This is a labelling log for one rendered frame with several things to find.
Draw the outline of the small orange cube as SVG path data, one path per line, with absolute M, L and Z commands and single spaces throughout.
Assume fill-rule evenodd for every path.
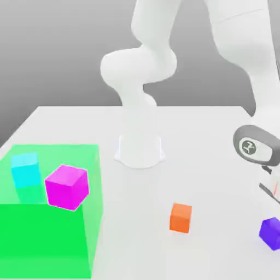
M 170 230 L 189 233 L 192 206 L 174 203 L 170 215 Z

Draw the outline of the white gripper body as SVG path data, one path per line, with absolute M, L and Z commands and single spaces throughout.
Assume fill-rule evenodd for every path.
M 280 204 L 280 179 L 267 175 L 259 183 L 259 188 L 269 195 L 270 198 Z

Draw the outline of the small purple cube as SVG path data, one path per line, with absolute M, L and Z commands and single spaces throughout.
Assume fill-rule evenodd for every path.
M 259 236 L 273 251 L 280 249 L 280 221 L 276 217 L 263 220 Z

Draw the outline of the small cyan cube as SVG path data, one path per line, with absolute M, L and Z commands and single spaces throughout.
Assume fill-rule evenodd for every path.
M 11 173 L 17 189 L 39 185 L 41 175 L 38 153 L 24 153 L 11 157 Z

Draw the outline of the large green box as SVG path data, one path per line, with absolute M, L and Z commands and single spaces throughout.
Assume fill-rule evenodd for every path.
M 38 153 L 41 183 L 17 189 L 11 157 Z M 60 165 L 87 170 L 90 193 L 75 211 L 48 204 L 45 178 Z M 0 159 L 0 279 L 89 279 L 103 214 L 97 145 L 14 145 Z

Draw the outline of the small magenta cube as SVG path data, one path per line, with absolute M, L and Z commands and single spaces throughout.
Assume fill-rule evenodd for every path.
M 48 204 L 75 211 L 90 193 L 88 171 L 60 165 L 45 178 Z

